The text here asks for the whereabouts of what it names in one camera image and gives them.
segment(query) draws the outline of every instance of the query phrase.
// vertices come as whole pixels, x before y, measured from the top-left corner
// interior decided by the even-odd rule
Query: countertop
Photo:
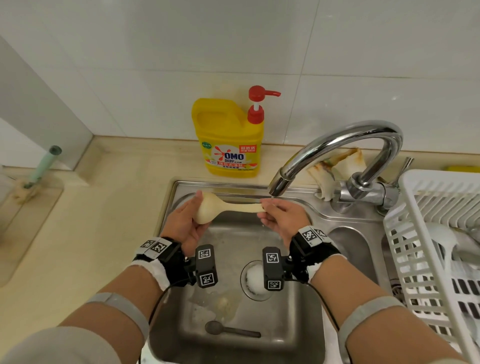
[[[251,179],[211,175],[192,141],[100,137],[90,148],[101,153],[88,161],[88,181],[65,179],[50,216],[0,289],[0,357],[31,333],[58,324],[129,264],[134,250],[155,233],[173,181],[267,185],[300,147],[263,146],[260,173]],[[365,151],[366,159],[377,153]],[[480,164],[480,156],[402,152],[390,175],[406,155],[417,158],[417,168]],[[303,171],[293,186],[315,185]]]

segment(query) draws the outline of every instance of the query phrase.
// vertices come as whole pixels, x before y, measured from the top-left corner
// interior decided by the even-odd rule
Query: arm
[[[208,224],[198,225],[193,216],[202,202],[202,193],[173,211],[167,218],[161,237],[181,243],[186,256],[195,254],[198,240]],[[99,292],[118,293],[132,302],[148,320],[162,294],[158,282],[141,266],[129,266]],[[70,314],[59,326],[85,328],[104,338],[115,350],[123,364],[138,360],[144,338],[138,326],[117,309],[102,303],[88,303]]]
[[[259,213],[258,217],[280,234],[287,248],[298,230],[310,225],[305,210],[299,205],[279,199],[262,200],[262,205],[267,212]],[[342,256],[324,260],[311,277],[311,284],[321,293],[340,327],[360,305],[388,296]],[[358,325],[347,339],[347,349],[355,364],[462,360],[423,321],[398,306],[379,311]]]

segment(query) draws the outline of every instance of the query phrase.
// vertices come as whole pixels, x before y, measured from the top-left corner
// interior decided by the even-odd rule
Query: person's right arm
[[[278,232],[289,248],[299,229],[310,225],[305,210],[292,202],[264,199],[266,212],[258,214],[262,223]],[[322,262],[311,284],[323,296],[339,327],[359,306],[388,296],[342,256]],[[347,339],[347,349],[355,364],[427,364],[452,358],[463,360],[445,340],[407,308],[394,306],[379,311],[358,325]]]

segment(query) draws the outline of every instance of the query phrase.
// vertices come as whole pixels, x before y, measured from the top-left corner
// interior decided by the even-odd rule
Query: dish rack
[[[407,308],[471,363],[480,353],[463,319],[480,312],[480,282],[454,287],[425,222],[467,229],[480,223],[480,173],[409,170],[399,180],[400,197],[384,227]]]

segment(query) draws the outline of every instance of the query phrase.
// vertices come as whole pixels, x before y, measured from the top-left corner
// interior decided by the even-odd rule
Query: beige ladle
[[[264,212],[262,204],[229,204],[222,201],[217,195],[211,192],[203,192],[204,200],[198,209],[197,215],[193,218],[198,224],[206,224],[212,221],[220,212]]]

